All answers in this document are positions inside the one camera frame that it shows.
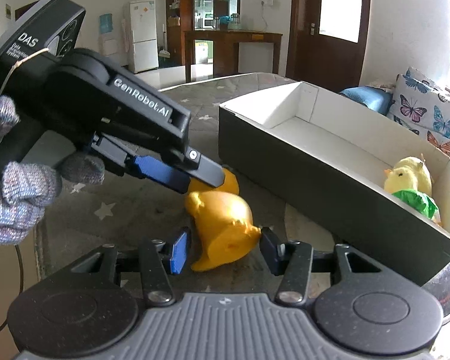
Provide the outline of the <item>grey knitted gloved hand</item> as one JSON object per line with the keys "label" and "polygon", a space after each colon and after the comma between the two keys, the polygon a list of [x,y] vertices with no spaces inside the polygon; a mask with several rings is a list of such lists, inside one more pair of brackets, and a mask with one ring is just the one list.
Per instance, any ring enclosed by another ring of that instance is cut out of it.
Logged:
{"label": "grey knitted gloved hand", "polygon": [[100,185],[102,159],[85,153],[67,156],[57,169],[36,163],[10,162],[0,179],[0,245],[17,245],[43,219],[62,191],[62,181]]}

